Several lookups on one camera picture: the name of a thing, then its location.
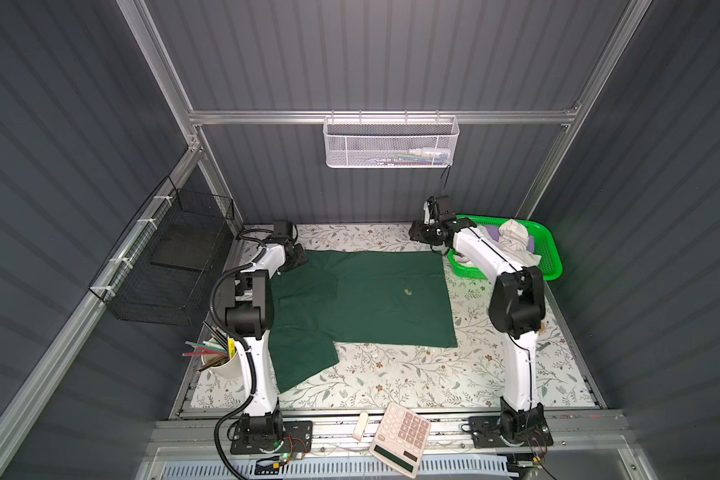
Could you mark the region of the dark green t shirt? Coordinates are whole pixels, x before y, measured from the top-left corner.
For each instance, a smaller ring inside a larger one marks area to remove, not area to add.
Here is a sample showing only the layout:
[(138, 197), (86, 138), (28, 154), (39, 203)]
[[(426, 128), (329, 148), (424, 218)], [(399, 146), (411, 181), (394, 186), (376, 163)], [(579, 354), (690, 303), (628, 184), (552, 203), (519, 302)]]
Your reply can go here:
[(269, 351), (285, 392), (339, 361), (339, 343), (455, 348), (441, 256), (424, 251), (310, 251), (271, 281)]

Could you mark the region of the green plastic laundry basket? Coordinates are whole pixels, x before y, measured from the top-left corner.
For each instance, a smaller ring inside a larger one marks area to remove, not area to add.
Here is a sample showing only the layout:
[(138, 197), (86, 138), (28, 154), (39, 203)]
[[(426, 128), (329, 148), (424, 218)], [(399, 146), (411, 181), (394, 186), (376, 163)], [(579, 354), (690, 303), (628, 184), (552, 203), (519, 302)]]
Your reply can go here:
[[(507, 218), (474, 215), (460, 215), (460, 218), (468, 218), (478, 226), (500, 226), (508, 220)], [(544, 280), (554, 281), (558, 279), (563, 274), (563, 264), (552, 233), (544, 225), (534, 221), (518, 220), (518, 222), (527, 228), (530, 235), (535, 237), (534, 253), (541, 256), (541, 262), (538, 267), (543, 273)], [(450, 250), (448, 252), (447, 259), (451, 265), (453, 273), (456, 276), (468, 279), (486, 279), (485, 275), (477, 267), (459, 262), (459, 255), (455, 250)]]

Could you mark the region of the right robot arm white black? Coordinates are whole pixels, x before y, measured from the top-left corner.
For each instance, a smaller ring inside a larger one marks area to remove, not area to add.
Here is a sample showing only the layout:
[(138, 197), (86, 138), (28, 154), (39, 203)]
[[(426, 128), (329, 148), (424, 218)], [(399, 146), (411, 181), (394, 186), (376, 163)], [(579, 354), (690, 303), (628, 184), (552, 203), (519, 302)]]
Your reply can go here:
[(409, 237), (465, 256), (493, 284), (488, 316), (503, 335), (505, 370), (498, 432), (509, 445), (524, 443), (544, 421), (537, 385), (537, 341), (546, 315), (542, 272), (511, 260), (468, 218), (415, 220)]

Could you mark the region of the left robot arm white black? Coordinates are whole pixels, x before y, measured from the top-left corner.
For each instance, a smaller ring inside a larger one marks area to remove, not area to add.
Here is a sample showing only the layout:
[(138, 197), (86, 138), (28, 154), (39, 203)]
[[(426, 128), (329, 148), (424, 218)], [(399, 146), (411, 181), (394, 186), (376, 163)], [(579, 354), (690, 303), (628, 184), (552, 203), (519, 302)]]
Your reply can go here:
[(224, 271), (216, 280), (209, 313), (235, 347), (241, 366), (243, 404), (232, 414), (239, 435), (272, 436), (284, 432), (276, 382), (269, 353), (275, 311), (271, 279), (303, 265), (306, 255), (289, 230), (254, 228), (238, 235), (258, 246), (253, 258)]

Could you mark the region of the white t shirt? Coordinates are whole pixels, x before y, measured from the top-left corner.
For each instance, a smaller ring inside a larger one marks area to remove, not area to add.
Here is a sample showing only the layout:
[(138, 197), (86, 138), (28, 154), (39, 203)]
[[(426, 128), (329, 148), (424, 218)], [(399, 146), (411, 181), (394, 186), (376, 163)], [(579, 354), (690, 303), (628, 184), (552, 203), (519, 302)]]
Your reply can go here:
[(488, 237), (488, 242), (499, 251), (506, 259), (524, 267), (539, 266), (541, 256), (528, 252), (528, 230), (516, 220), (507, 220), (499, 227), (501, 239), (494, 242)]

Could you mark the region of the white pen cup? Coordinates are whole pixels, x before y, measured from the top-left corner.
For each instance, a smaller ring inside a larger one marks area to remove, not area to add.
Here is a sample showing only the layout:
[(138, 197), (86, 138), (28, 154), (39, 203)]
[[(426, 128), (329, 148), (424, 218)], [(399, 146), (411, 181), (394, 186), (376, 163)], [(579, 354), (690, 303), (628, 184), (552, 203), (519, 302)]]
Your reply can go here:
[(182, 357), (200, 376), (209, 374), (223, 380), (242, 378), (242, 366), (233, 342), (209, 321), (203, 322), (199, 339), (186, 341), (185, 346), (190, 351), (183, 352)]

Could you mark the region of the small white eraser block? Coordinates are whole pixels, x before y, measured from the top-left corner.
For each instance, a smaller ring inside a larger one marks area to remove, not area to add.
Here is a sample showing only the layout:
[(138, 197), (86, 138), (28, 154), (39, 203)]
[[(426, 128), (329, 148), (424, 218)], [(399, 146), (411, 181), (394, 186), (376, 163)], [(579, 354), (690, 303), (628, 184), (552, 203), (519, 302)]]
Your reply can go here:
[(369, 421), (369, 414), (367, 412), (361, 412), (358, 415), (355, 426), (352, 431), (352, 438), (355, 441), (361, 442), (363, 440), (363, 435), (367, 428), (368, 421)]

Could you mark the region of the pink white calculator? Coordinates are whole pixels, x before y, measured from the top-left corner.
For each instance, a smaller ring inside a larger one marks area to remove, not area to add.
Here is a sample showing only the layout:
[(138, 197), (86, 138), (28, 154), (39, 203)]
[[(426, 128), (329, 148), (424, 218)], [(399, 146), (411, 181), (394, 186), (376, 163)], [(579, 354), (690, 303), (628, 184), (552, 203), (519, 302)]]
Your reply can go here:
[(418, 475), (432, 422), (396, 403), (390, 403), (381, 418), (369, 453), (399, 474)]

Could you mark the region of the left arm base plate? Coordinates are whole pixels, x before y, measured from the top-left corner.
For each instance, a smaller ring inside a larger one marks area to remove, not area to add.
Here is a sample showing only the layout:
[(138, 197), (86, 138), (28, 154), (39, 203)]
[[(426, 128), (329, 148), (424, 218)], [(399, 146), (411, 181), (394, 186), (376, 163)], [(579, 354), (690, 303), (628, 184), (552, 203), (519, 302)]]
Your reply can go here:
[(245, 417), (228, 429), (233, 455), (309, 453), (314, 424), (311, 421), (281, 421)]

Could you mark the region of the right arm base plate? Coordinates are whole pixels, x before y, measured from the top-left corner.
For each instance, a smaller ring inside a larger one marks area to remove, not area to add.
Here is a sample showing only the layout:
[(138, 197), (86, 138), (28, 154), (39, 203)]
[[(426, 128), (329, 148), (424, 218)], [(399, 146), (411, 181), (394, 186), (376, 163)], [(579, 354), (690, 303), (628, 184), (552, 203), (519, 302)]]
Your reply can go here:
[(551, 431), (546, 424), (521, 432), (512, 439), (505, 438), (500, 431), (498, 415), (470, 416), (464, 424), (460, 425), (460, 429), (470, 436), (473, 446), (477, 449), (533, 447), (545, 450), (554, 444)]

